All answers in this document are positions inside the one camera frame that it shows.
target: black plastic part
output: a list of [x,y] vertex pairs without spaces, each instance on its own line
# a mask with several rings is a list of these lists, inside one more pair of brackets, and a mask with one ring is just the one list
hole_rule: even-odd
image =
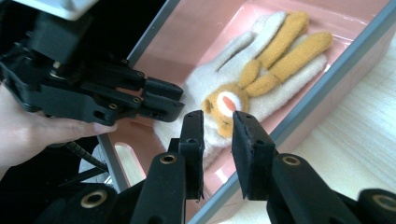
[[369,222],[396,223],[396,194],[383,189],[364,189],[359,195],[358,208]]
[[55,224],[111,223],[117,192],[104,184],[92,184],[69,200]]
[[77,21],[67,21],[41,13],[35,24],[31,48],[60,63],[70,63],[93,17],[85,14]]
[[55,200],[40,214],[33,224],[56,224],[66,205],[66,199],[60,198]]
[[268,197],[276,145],[253,116],[233,112],[233,160],[244,198]]
[[360,223],[303,158],[287,153],[276,156],[273,179],[295,223]]
[[144,183],[145,180],[142,180],[119,194],[114,209],[112,210],[110,223],[121,224],[130,222]]
[[154,95],[161,95],[175,101],[179,101],[183,94],[183,90],[179,86],[154,77],[147,78],[142,92],[143,97],[146,96],[146,92]]
[[295,223],[293,217],[290,215],[289,209],[273,203],[271,199],[267,201],[267,213],[271,219],[271,224],[291,224]]
[[178,140],[179,138],[171,138],[171,142],[169,143],[169,147],[168,147],[168,152],[178,153]]
[[130,223],[184,223],[185,165],[184,158],[174,152],[153,159]]
[[[96,137],[77,142],[90,153],[98,144]],[[65,147],[47,147],[29,161],[11,167],[0,181],[0,223],[33,223],[54,200],[80,192],[86,183],[59,187],[78,174],[80,161]]]
[[38,10],[13,0],[0,1],[0,54],[24,38],[35,26]]
[[186,160],[186,199],[201,199],[204,187],[204,114],[197,110],[184,116],[178,153]]
[[[184,106],[178,101],[183,90],[159,79],[145,79],[121,58],[163,4],[153,1],[148,7],[146,2],[101,0],[77,21],[40,13],[33,32],[0,57],[7,88],[26,111],[58,118],[104,125],[136,115],[174,121]],[[131,22],[139,8],[145,9],[144,15]],[[137,97],[120,89],[144,94]]]

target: cable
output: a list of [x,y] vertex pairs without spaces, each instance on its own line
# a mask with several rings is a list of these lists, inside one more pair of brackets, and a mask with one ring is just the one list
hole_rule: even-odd
[[97,168],[108,172],[107,165],[99,160],[97,160],[93,155],[87,152],[84,148],[79,146],[76,142],[68,142],[64,145],[69,148],[73,153],[81,157],[84,161],[96,166]]
[[72,176],[72,177],[66,179],[66,181],[64,183],[60,184],[58,187],[72,186],[76,183],[80,183],[84,180],[87,180],[87,179],[92,178],[97,175],[101,175],[105,172],[106,171],[104,171],[98,167],[93,167],[91,170],[83,171],[83,172],[79,173],[78,175],[75,175],[75,176]]

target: black bracket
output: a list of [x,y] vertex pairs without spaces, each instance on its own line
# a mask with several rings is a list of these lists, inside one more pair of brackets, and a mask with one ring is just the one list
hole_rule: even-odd
[[7,88],[26,111],[114,124],[137,115],[165,122],[177,118],[183,90],[128,66],[111,54],[96,55],[84,35],[87,13],[65,21],[42,13],[33,32],[0,59]]
[[185,223],[185,201],[203,197],[203,121],[202,111],[185,116],[180,138],[152,160],[145,180],[120,194],[103,184],[89,186],[55,201],[36,224]]
[[233,159],[244,196],[267,201],[272,223],[395,223],[396,194],[365,189],[357,202],[333,191],[309,163],[276,151],[251,115],[233,113]]

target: pink tray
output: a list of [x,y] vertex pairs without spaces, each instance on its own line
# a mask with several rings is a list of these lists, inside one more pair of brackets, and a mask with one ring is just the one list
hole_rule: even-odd
[[[327,71],[354,39],[387,4],[386,0],[258,0],[258,1],[188,1],[181,0],[159,33],[154,37],[140,57],[134,69],[143,71],[148,77],[156,77],[182,86],[191,70],[210,61],[233,37],[244,33],[262,14],[279,10],[306,11],[310,17],[308,33],[327,30],[333,34],[334,42],[326,52],[329,62]],[[343,96],[382,57],[394,30],[379,41],[354,69],[329,94],[299,128],[281,145],[281,152],[292,151],[333,109]],[[262,127],[270,133],[300,102],[311,87],[322,77],[316,76],[285,106],[277,110]],[[123,119],[119,129],[108,135],[112,146],[124,143],[131,147],[143,171],[149,170],[154,156],[165,151],[152,129],[152,120]],[[232,153],[224,149],[219,157],[205,170],[205,199],[187,202],[187,218],[191,218],[207,200],[235,172]],[[242,201],[233,196],[233,203],[211,221],[218,222],[228,217]]]

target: glove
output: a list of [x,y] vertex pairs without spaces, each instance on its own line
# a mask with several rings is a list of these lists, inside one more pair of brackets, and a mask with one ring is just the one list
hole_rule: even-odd
[[332,44],[332,35],[319,32],[295,40],[306,30],[305,15],[291,13],[267,48],[247,63],[238,81],[222,85],[206,97],[203,110],[216,122],[205,132],[209,146],[223,147],[224,139],[230,139],[235,110],[263,121],[322,70],[327,62],[322,52]]
[[[180,101],[185,106],[179,117],[171,123],[155,121],[153,124],[154,132],[165,148],[169,146],[171,138],[180,133],[183,118],[187,113],[201,109],[206,96],[218,86],[238,80],[245,65],[255,59],[273,39],[286,16],[286,12],[280,11],[268,18],[260,17],[250,31],[230,41],[214,60],[192,71],[182,87],[184,94]],[[220,148],[217,147],[227,147],[231,142],[229,138],[218,138],[216,129],[217,125],[213,118],[205,116],[204,169],[219,155]],[[219,141],[214,146],[207,142],[208,137],[218,138]]]
[[[330,33],[319,32],[313,34],[307,37],[291,52],[283,56],[268,71],[266,68],[262,69],[261,61],[256,59],[250,61],[245,66],[237,82],[222,85],[209,94],[203,102],[203,110],[213,116],[218,124],[218,133],[221,136],[231,137],[233,134],[233,112],[235,110],[249,112],[253,116],[256,116],[255,114],[259,112],[258,110],[265,110],[266,105],[264,104],[250,109],[250,98],[262,96],[275,86],[285,82],[291,75],[295,74],[321,52],[326,50],[331,43],[332,35]],[[315,75],[323,65],[319,64],[315,66],[315,71],[310,73],[310,75]]]

